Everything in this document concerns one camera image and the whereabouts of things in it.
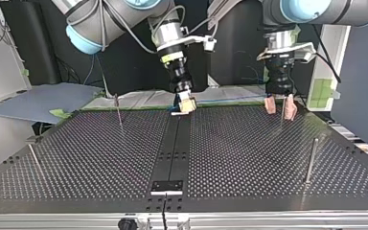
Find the metal rod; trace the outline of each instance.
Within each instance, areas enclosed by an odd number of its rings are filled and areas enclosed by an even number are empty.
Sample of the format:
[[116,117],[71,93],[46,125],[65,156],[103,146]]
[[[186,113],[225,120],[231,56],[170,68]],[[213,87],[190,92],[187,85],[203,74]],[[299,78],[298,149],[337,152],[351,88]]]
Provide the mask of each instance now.
[[46,176],[44,175],[44,172],[43,172],[43,169],[41,168],[40,162],[37,159],[37,155],[35,154],[35,150],[33,149],[32,144],[29,144],[28,146],[29,146],[29,150],[31,150],[34,161],[37,164],[38,169],[40,170],[41,176],[43,177],[44,182],[47,184]]
[[119,109],[119,98],[116,95],[115,95],[115,107],[118,112],[119,126],[121,127],[121,130],[124,131],[124,125],[122,124],[121,110]]
[[287,97],[283,98],[283,108],[282,108],[282,120],[281,120],[281,127],[283,126],[283,121],[285,119],[285,115],[286,115],[286,102],[287,102]]
[[311,183],[311,174],[312,174],[312,169],[313,169],[313,163],[315,162],[315,155],[316,152],[318,151],[318,144],[319,144],[319,139],[315,138],[313,139],[313,143],[312,143],[312,149],[311,149],[311,154],[310,154],[310,164],[309,164],[309,169],[307,171],[307,178],[306,178],[306,183]]
[[32,156],[34,158],[34,161],[40,167],[40,163],[38,162],[37,156],[35,155],[35,150],[33,149],[32,144],[29,144],[28,146],[29,146],[29,150],[31,150]]

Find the gray panel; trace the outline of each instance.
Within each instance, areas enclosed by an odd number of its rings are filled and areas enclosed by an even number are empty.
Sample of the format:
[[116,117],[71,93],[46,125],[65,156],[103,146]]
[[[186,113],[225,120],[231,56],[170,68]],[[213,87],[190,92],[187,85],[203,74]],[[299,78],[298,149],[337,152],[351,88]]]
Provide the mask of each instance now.
[[144,212],[169,117],[124,112],[121,129],[116,112],[78,114],[34,147],[41,169],[26,150],[0,167],[0,213]]
[[368,143],[368,27],[352,28],[332,116]]

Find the green tape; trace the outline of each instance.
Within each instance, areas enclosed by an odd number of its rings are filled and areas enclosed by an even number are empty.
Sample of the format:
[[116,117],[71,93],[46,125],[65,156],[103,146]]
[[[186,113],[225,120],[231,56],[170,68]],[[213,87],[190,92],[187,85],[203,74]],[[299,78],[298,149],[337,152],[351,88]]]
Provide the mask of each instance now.
[[71,117],[71,113],[66,113],[62,109],[53,109],[53,110],[50,110],[50,113],[61,119],[67,119]]
[[312,93],[310,96],[309,107],[325,108],[328,99],[333,96],[331,89],[332,80],[317,79],[314,81]]
[[25,76],[25,77],[29,77],[29,70],[28,69],[24,69],[22,70],[22,75]]

